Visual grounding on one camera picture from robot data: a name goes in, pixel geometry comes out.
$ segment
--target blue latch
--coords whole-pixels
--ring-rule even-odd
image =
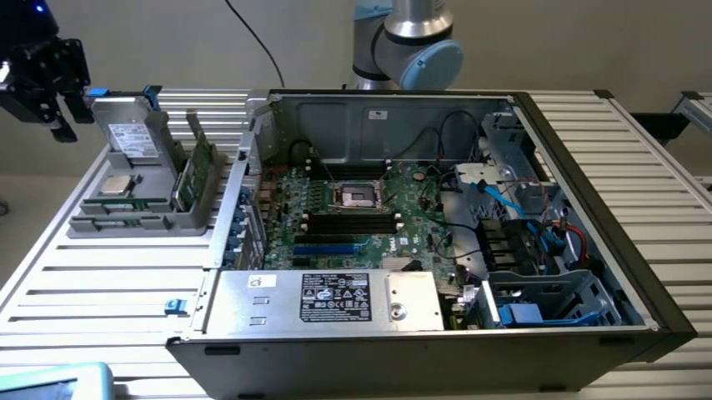
[[[598,325],[598,312],[585,313],[572,319],[544,319],[534,303],[511,303],[498,308],[502,325],[507,328],[594,327]]]
[[[165,312],[165,315],[184,315],[188,313],[186,311],[187,306],[188,300],[174,298],[165,302],[165,308],[163,311]]]

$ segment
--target black cable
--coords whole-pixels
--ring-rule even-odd
[[[311,148],[311,142],[308,139],[295,139],[291,143],[290,143],[290,149],[287,150],[287,165],[290,167],[294,167],[294,164],[292,164],[292,159],[291,159],[291,153],[294,152],[294,147],[296,146],[296,144],[308,144],[310,145],[310,148]]]
[[[442,122],[441,122],[438,152],[442,152],[442,158],[445,158],[445,146],[442,144],[442,135],[445,134],[445,123],[447,123],[447,120],[457,114],[466,115],[469,117],[469,119],[471,120],[471,123],[475,126],[475,146],[477,146],[477,148],[479,148],[479,132],[477,131],[477,126],[479,124],[477,123],[475,116],[471,115],[471,113],[469,111],[466,111],[466,110],[455,110],[455,111],[450,112],[445,116],[445,118],[442,119]]]
[[[247,24],[247,21],[244,21],[244,18],[243,18],[243,16],[240,15],[240,13],[239,13],[239,12],[235,10],[235,8],[232,7],[232,3],[230,2],[230,0],[224,0],[224,3],[227,4],[227,7],[230,7],[230,10],[231,10],[232,13],[235,14],[235,17],[238,17],[239,20],[243,22],[243,25],[244,25],[244,27],[247,28],[247,30],[250,31],[250,33],[252,34],[252,37],[255,38],[256,42],[258,42],[259,45],[263,47],[263,50],[264,50],[264,52],[267,53],[267,56],[270,57],[271,64],[275,66],[276,75],[279,76],[279,84],[282,85],[282,87],[284,87],[284,79],[283,79],[283,77],[282,77],[282,71],[279,70],[279,66],[276,65],[275,58],[271,56],[271,52],[270,52],[270,50],[267,49],[267,46],[264,46],[264,43],[263,43],[262,39],[259,38],[259,36],[256,36],[255,31],[252,30],[251,26]]]
[[[442,179],[449,176],[450,174],[454,174],[455,171],[447,171],[446,173],[443,173],[439,177],[437,177],[437,181],[438,181],[438,186],[442,185]],[[426,187],[422,189],[422,192],[421,192],[421,197],[425,195],[425,191],[429,187],[429,184],[426,185]],[[469,231],[471,231],[475,235],[477,235],[477,230],[469,226],[469,225],[463,225],[461,223],[451,223],[451,222],[445,222],[445,221],[441,221],[438,219],[434,219],[427,213],[425,210],[422,210],[422,215],[433,222],[433,223],[437,223],[439,226],[442,227],[453,227],[453,228],[465,228],[467,229]],[[441,257],[441,258],[445,258],[447,260],[457,260],[458,258],[462,258],[462,257],[467,257],[469,255],[474,254],[474,253],[481,253],[482,250],[481,249],[477,249],[477,250],[473,250],[471,252],[466,252],[465,254],[461,254],[458,256],[445,256],[443,254],[439,253],[439,246],[442,244],[442,241],[443,241],[445,237],[442,237],[441,241],[437,243],[435,247],[434,247],[434,250],[435,250],[435,254]]]
[[[435,254],[441,257],[441,258],[445,258],[446,260],[457,260],[458,258],[462,258],[462,257],[467,257],[470,255],[473,255],[474,253],[481,253],[482,250],[481,249],[477,249],[477,250],[473,250],[471,252],[466,252],[465,254],[461,254],[459,256],[446,256],[443,255],[441,252],[439,252],[439,247],[441,247],[441,244],[442,242],[445,241],[445,238],[447,237],[447,235],[445,235],[439,242],[435,244],[435,247],[434,247],[434,250],[435,250]]]
[[[390,200],[393,200],[395,198],[395,195],[398,194],[399,191],[395,191],[390,196],[389,198],[386,198],[386,200],[382,202],[382,205],[385,206],[386,204],[389,204]]]
[[[439,197],[441,197],[441,186],[442,186],[442,179],[445,177],[447,177],[449,175],[454,174],[455,171],[451,171],[451,169],[454,168],[455,166],[451,166],[450,168],[447,168],[447,171],[445,171],[443,173],[441,173],[439,176],[435,177],[435,180],[437,180],[437,187],[435,187],[435,205],[437,203],[439,202]],[[427,191],[429,187],[430,187],[430,184],[433,183],[434,181],[429,181],[426,184],[425,184],[425,187],[422,188],[422,191],[421,191],[421,196],[418,196],[418,202],[422,202],[422,199],[425,198],[425,192]]]
[[[413,139],[413,142],[410,142],[409,146],[395,155],[393,156],[390,159],[391,160],[395,160],[397,158],[399,158],[405,153],[409,152],[409,150],[413,148],[413,146],[415,146],[415,143],[418,143],[418,141],[421,140],[422,138],[422,135],[427,132],[427,131],[433,131],[438,137],[438,140],[439,140],[439,137],[441,137],[441,134],[439,132],[437,131],[437,129],[434,127],[425,127],[422,129],[422,131],[418,133],[418,136],[415,136],[415,139]]]

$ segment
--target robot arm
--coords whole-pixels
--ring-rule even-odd
[[[93,123],[83,102],[89,70],[81,42],[61,39],[45,0],[3,0],[0,9],[0,107],[41,123],[59,142],[76,141],[56,95],[77,123]]]
[[[445,89],[462,67],[443,0],[362,0],[355,7],[357,89]]]

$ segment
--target white wall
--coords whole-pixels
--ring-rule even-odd
[[[291,87],[350,77],[353,1],[234,0]],[[263,55],[222,0],[49,0],[61,35],[84,43],[95,86],[266,88]],[[449,0],[466,62],[455,88],[609,89],[634,110],[668,111],[682,89],[712,89],[709,0]],[[77,175],[103,146],[0,115],[0,172]],[[692,150],[712,140],[696,138]],[[45,160],[39,165],[36,160]]]

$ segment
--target slotted metal surface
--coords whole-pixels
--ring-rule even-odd
[[[645,140],[646,133],[614,102],[592,92],[532,92],[532,96],[700,338],[656,363],[622,366],[578,393],[477,398],[709,398],[709,199],[690,188],[685,172]],[[231,154],[246,128],[246,98],[240,91],[165,90],[160,103],[175,119],[186,108],[198,108],[210,140]],[[190,145],[184,123],[171,122],[171,132]],[[89,185],[88,175],[80,187]],[[57,214],[56,228],[49,226],[0,292],[0,374],[105,361],[120,398],[204,400],[203,390],[163,350],[164,339],[187,327],[190,319],[165,317],[163,304],[196,293],[210,230],[187,238],[68,239],[64,215],[75,206],[69,202]]]
[[[709,194],[614,101],[592,92],[533,92],[532,97],[700,334],[657,362],[624,365],[572,398],[709,398]]]
[[[211,224],[247,127],[247,96],[246,91],[171,89],[159,95],[174,138],[187,149],[195,146],[184,113],[196,108],[206,135],[228,157]],[[67,217],[104,168],[100,155],[0,292],[0,375],[104,361],[120,397],[203,395],[192,381],[187,389],[176,379],[188,375],[163,349],[191,315],[167,317],[163,305],[172,298],[196,300],[212,225],[200,237],[69,239]],[[175,382],[156,386],[164,379]]]

